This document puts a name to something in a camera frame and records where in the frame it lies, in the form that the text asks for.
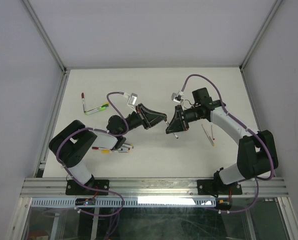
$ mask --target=green marker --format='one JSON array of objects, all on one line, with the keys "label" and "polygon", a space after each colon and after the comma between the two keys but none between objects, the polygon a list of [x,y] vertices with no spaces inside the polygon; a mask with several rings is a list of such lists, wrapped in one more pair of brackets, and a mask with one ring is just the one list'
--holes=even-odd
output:
[{"label": "green marker", "polygon": [[85,114],[86,115],[90,115],[90,114],[94,114],[94,113],[97,113],[97,112],[100,112],[100,111],[104,111],[104,110],[106,110],[106,107],[105,106],[103,106],[101,108],[98,108],[98,109],[95,109],[95,110],[92,110],[92,111],[87,111],[87,112],[85,112]]}]

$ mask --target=white light strip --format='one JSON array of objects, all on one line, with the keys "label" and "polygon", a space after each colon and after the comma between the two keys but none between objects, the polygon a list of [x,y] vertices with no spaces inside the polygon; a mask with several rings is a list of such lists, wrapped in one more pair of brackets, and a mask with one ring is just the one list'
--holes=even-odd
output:
[{"label": "white light strip", "polygon": [[139,196],[138,204],[196,205],[192,198],[174,196]]}]

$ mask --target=black mounting bracket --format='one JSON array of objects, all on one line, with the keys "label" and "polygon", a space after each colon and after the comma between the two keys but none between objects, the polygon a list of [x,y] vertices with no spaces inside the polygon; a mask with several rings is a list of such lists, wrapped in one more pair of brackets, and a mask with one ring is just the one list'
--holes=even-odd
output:
[{"label": "black mounting bracket", "polygon": [[[109,189],[109,183],[110,181],[107,179],[94,179],[92,188],[98,188],[100,190],[108,190]],[[81,187],[78,185],[74,180],[68,180],[67,181],[67,186],[65,188],[65,194],[68,196],[73,196],[73,195],[90,195],[93,196],[95,195],[95,191],[86,189],[84,187]],[[107,196],[107,192],[102,192],[98,191],[98,196]]]},{"label": "black mounting bracket", "polygon": [[242,195],[243,190],[241,188],[241,185],[237,182],[234,182],[230,185],[227,185],[226,188],[219,189],[217,192],[214,191],[212,188],[213,183],[215,182],[214,179],[201,179],[197,180],[197,189],[198,189],[198,195],[211,195],[215,198],[218,198],[219,195]]}]

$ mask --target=glass panel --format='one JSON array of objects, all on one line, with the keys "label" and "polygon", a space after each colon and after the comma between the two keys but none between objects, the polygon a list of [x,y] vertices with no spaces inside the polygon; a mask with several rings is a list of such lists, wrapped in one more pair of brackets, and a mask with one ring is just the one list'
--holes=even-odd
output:
[{"label": "glass panel", "polygon": [[[243,208],[252,199],[233,199]],[[84,208],[110,214],[113,208]],[[125,207],[114,217],[74,209],[32,207],[23,240],[287,240],[275,201],[259,199],[250,212],[222,213],[202,207]]]}]

